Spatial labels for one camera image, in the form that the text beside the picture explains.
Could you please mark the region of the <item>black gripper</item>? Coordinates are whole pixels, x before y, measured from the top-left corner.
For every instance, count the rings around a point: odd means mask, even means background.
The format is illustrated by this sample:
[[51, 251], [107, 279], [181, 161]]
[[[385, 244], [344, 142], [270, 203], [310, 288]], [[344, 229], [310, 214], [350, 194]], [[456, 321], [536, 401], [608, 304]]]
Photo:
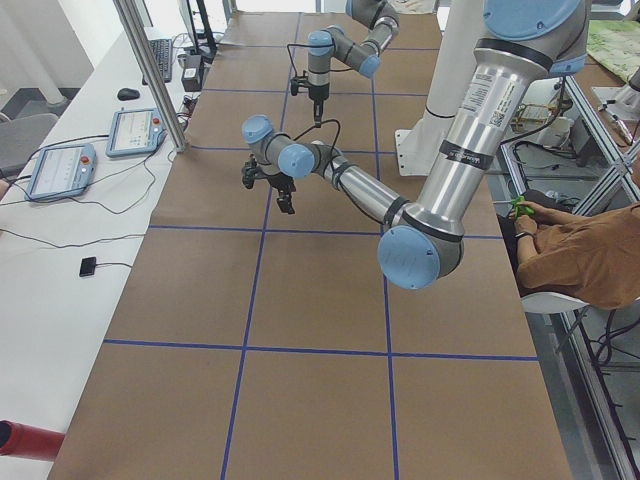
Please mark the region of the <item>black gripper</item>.
[[276, 199], [277, 206], [281, 213], [294, 215], [291, 193], [296, 191], [294, 179], [284, 173], [268, 174], [258, 164], [253, 154], [242, 167], [242, 184], [246, 189], [252, 189], [256, 180], [266, 180], [272, 188], [279, 193]]
[[308, 96], [313, 100], [313, 121], [315, 127], [320, 127], [323, 121], [324, 101], [329, 98], [330, 73], [315, 73], [304, 71], [302, 75], [290, 79], [290, 91], [293, 96], [305, 88]]

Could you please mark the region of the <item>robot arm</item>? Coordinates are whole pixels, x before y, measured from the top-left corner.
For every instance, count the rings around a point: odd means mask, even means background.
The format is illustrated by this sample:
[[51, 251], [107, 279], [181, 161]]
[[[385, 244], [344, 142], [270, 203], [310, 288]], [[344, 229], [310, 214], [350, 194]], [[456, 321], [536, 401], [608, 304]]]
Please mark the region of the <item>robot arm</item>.
[[463, 216], [529, 86], [576, 73], [586, 58], [587, 1], [456, 1], [431, 92], [446, 103], [440, 145], [419, 122], [409, 135], [427, 178], [409, 201], [347, 160], [339, 149], [299, 143], [263, 115], [247, 119], [251, 151], [243, 182], [264, 179], [291, 212], [294, 181], [317, 174], [385, 227], [377, 256], [385, 277], [421, 289], [450, 274], [463, 256]]
[[301, 88], [313, 101], [313, 121], [320, 127], [324, 102], [330, 94], [331, 62], [337, 59], [351, 70], [371, 79], [381, 64], [382, 52], [397, 36], [399, 16], [388, 1], [347, 1], [346, 14], [368, 29], [367, 37], [356, 43], [338, 25], [311, 32], [307, 49], [307, 69], [301, 75], [295, 71], [290, 79], [290, 93], [296, 96]]

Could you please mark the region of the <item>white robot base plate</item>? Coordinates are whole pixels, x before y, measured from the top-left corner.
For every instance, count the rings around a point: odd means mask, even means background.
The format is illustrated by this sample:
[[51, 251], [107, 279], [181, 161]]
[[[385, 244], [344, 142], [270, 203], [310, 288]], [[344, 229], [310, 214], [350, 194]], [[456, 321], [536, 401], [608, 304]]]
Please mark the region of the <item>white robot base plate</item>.
[[451, 178], [476, 167], [480, 161], [473, 150], [449, 141], [442, 129], [428, 130], [420, 125], [395, 132], [399, 173], [402, 176], [428, 176], [428, 183], [450, 183]]

